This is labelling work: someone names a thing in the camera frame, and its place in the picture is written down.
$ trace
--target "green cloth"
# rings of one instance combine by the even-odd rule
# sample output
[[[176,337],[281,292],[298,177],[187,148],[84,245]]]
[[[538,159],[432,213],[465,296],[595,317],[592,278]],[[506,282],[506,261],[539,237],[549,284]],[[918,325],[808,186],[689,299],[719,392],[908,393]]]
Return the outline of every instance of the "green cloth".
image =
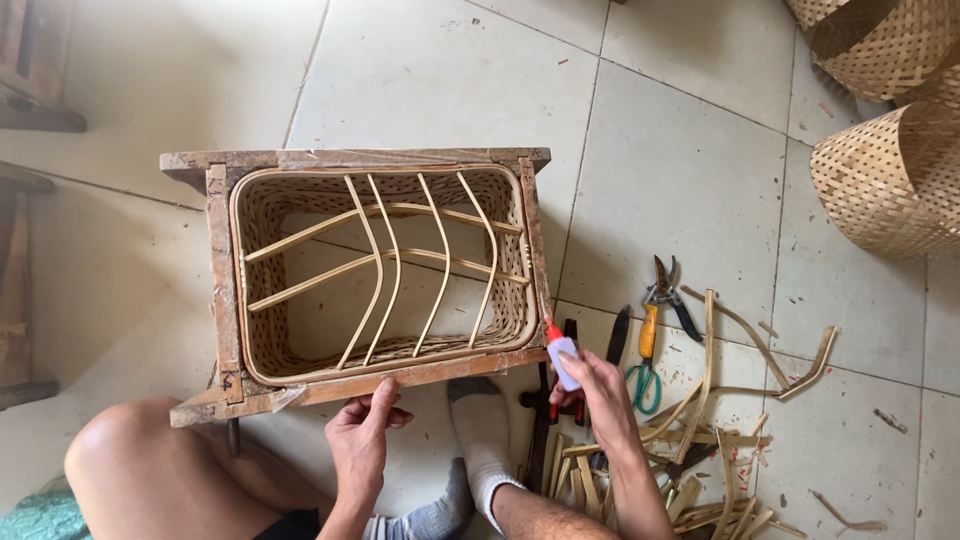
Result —
[[[0,540],[92,540],[72,491],[26,497],[0,518]]]

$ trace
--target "black shorts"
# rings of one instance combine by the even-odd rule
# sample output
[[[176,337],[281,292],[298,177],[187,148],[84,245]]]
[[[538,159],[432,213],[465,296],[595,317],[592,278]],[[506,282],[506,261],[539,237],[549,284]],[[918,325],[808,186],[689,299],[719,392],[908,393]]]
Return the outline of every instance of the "black shorts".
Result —
[[[320,534],[320,510],[300,509],[287,512],[253,540],[315,540]]]

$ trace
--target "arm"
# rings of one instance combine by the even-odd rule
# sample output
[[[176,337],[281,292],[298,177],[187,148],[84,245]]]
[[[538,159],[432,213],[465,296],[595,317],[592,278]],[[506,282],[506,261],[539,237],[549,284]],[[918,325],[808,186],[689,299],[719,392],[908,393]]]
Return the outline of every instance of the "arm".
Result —
[[[402,428],[414,415],[396,408],[396,380],[387,378],[372,395],[347,401],[326,425],[326,441],[337,470],[337,502],[317,540],[363,536],[383,489],[387,462],[385,429]]]
[[[561,353],[566,372],[583,385],[567,392],[557,383],[550,403],[567,405],[584,397],[590,408],[593,434],[610,462],[610,480],[616,501],[616,528],[626,540],[673,540],[673,525],[660,498],[657,480],[640,443],[630,395],[620,368],[590,352],[581,359]]]

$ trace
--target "glue bottle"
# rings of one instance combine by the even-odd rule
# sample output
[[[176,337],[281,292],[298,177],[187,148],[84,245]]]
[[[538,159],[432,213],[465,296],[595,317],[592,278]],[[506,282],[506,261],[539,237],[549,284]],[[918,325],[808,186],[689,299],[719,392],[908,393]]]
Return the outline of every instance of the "glue bottle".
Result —
[[[549,345],[546,346],[546,352],[550,355],[550,361],[553,362],[553,367],[557,370],[560,382],[564,384],[564,390],[579,390],[580,383],[568,375],[564,371],[564,367],[560,365],[560,353],[567,353],[574,358],[579,356],[577,346],[574,345],[572,339],[564,337],[564,333],[555,327],[550,319],[546,320],[546,338],[550,341]]]

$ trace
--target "basket rim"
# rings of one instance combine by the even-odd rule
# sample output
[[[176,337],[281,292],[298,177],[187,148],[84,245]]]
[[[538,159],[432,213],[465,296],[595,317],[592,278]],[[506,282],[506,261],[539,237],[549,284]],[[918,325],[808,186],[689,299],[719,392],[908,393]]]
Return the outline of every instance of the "basket rim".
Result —
[[[527,320],[519,333],[519,336],[507,343],[499,345],[490,345],[487,347],[477,347],[473,349],[464,349],[464,350],[454,350],[447,352],[434,353],[430,355],[423,355],[417,357],[404,357],[404,358],[395,358],[391,360],[386,360],[383,362],[371,363],[370,365],[360,365],[360,366],[351,366],[341,370],[330,370],[329,368],[323,368],[321,370],[315,370],[305,374],[284,376],[284,377],[275,377],[270,376],[265,373],[262,373],[259,369],[260,366],[256,362],[252,361],[252,355],[250,350],[250,328],[249,328],[249,317],[250,312],[248,310],[248,299],[247,299],[247,287],[246,287],[246,278],[245,278],[245,264],[244,261],[244,251],[241,246],[241,239],[239,237],[239,228],[237,226],[237,212],[239,205],[239,198],[241,194],[252,186],[253,183],[257,181],[266,181],[272,178],[277,177],[297,177],[297,176],[309,176],[315,173],[324,173],[324,174],[354,174],[354,173],[427,173],[427,172],[456,172],[456,171],[467,171],[467,170],[494,170],[497,173],[501,174],[510,184],[511,190],[514,193],[514,205],[516,206],[516,216],[519,221],[519,225],[522,228],[522,232],[518,236],[519,238],[519,255],[522,260],[522,271],[523,276],[528,278],[529,282],[524,285],[526,303],[528,308]],[[232,258],[233,258],[233,267],[235,279],[238,286],[237,290],[237,309],[238,309],[238,320],[239,320],[239,337],[241,342],[241,350],[245,362],[245,367],[257,382],[265,384],[267,386],[288,386],[293,384],[302,384],[309,382],[320,382],[325,380],[344,380],[354,376],[368,375],[370,373],[378,372],[389,372],[397,369],[412,367],[416,365],[422,365],[427,363],[434,363],[448,359],[454,358],[466,358],[466,357],[475,357],[475,356],[486,356],[490,354],[499,354],[506,353],[510,351],[515,351],[521,349],[526,343],[528,343],[533,337],[539,325],[538,310],[536,305],[536,287],[534,283],[534,275],[532,271],[532,260],[529,257],[529,228],[526,219],[526,212],[524,211],[524,201],[523,201],[523,190],[520,185],[519,179],[516,177],[516,174],[512,169],[507,166],[504,166],[499,163],[459,163],[459,164],[450,164],[450,165],[426,165],[426,166],[416,166],[416,165],[399,165],[399,166],[376,166],[376,167],[307,167],[307,168],[297,168],[297,169],[284,169],[282,167],[272,167],[267,169],[259,169],[248,173],[240,180],[237,181],[236,185],[230,191],[229,196],[229,228],[230,228],[230,238],[233,246]]]

